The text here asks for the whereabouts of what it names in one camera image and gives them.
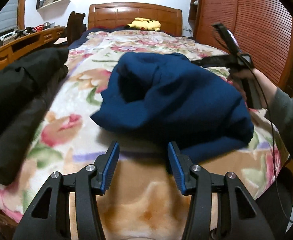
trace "human hand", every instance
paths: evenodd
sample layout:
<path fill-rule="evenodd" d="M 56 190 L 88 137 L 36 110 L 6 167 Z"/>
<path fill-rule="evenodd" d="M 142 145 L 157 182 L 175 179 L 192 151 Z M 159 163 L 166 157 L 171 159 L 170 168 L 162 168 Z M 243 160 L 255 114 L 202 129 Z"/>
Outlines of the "human hand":
<path fill-rule="evenodd" d="M 263 90 L 263 93 L 267 99 L 268 105 L 270 105 L 274 99 L 276 92 L 277 92 L 277 87 L 258 69 L 254 68 L 254 69 L 252 69 L 252 71 L 253 71 L 254 75 L 256 76 L 256 78 L 257 78 L 257 80 Z M 233 73 L 232 75 L 228 76 L 227 80 L 232 80 L 232 77 L 237 77 L 239 79 L 247 78 L 247 79 L 254 80 L 255 87 L 260 95 L 261 106 L 263 108 L 267 107 L 265 100 L 263 98 L 261 89 L 249 69 L 244 69 L 239 72 Z M 245 94 L 244 90 L 240 87 L 240 85 L 236 82 L 233 82 L 233 86 L 240 92 L 243 99 L 246 101 L 247 100 L 246 94 Z"/>

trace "floral bedspread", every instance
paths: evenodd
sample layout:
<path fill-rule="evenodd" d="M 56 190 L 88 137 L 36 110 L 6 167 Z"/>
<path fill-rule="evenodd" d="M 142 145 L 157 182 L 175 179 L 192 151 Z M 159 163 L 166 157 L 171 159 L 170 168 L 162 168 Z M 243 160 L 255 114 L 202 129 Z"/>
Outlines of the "floral bedspread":
<path fill-rule="evenodd" d="M 165 33 L 117 31 L 90 33 L 88 41 L 70 50 L 69 76 L 40 124 L 16 181 L 0 185 L 0 209 L 19 222 L 45 180 L 54 171 L 79 171 L 105 153 L 111 141 L 120 143 L 120 160 L 111 187 L 98 197 L 98 208 L 107 239 L 180 239 L 187 218 L 189 197 L 177 190 L 159 158 L 160 150 L 148 141 L 101 129 L 90 115 L 99 109 L 101 91 L 107 88 L 113 67 L 128 51 L 184 54 L 190 60 L 223 52 Z M 226 68 L 211 68 L 224 80 Z M 264 111 L 250 110 L 254 136 L 246 148 L 201 163 L 209 172 L 234 171 L 254 198 L 274 181 L 271 125 Z M 276 132 L 276 171 L 288 157 Z M 72 239 L 78 239 L 74 194 L 70 197 Z M 217 196 L 213 195 L 211 229 L 217 224 Z"/>

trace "black pants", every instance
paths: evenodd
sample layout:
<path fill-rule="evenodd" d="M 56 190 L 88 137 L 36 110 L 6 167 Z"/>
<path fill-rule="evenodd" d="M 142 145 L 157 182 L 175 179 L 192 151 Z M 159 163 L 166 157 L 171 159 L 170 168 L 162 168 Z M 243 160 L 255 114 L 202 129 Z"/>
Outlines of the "black pants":
<path fill-rule="evenodd" d="M 285 214 L 290 217 L 293 206 L 293 175 L 291 171 L 288 168 L 283 168 L 277 177 L 277 182 Z M 268 221 L 275 239 L 282 239 L 288 226 L 288 220 L 282 212 L 276 184 L 273 183 L 256 200 L 256 203 Z"/>

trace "pikachu plush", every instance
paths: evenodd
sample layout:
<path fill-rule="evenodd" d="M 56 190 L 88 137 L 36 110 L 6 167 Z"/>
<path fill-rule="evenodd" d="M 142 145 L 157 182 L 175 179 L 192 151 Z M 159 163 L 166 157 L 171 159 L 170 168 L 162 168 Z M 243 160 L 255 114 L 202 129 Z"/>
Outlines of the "pikachu plush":
<path fill-rule="evenodd" d="M 135 21 L 127 25 L 130 28 L 140 30 L 159 31 L 161 24 L 158 21 L 137 17 Z"/>

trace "window blind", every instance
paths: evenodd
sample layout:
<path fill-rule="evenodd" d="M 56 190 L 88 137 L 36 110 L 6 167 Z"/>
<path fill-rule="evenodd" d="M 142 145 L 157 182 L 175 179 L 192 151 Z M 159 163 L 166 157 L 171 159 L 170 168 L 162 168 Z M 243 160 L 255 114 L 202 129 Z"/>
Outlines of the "window blind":
<path fill-rule="evenodd" d="M 0 35 L 17 28 L 17 5 L 19 0 L 9 0 L 0 11 Z"/>

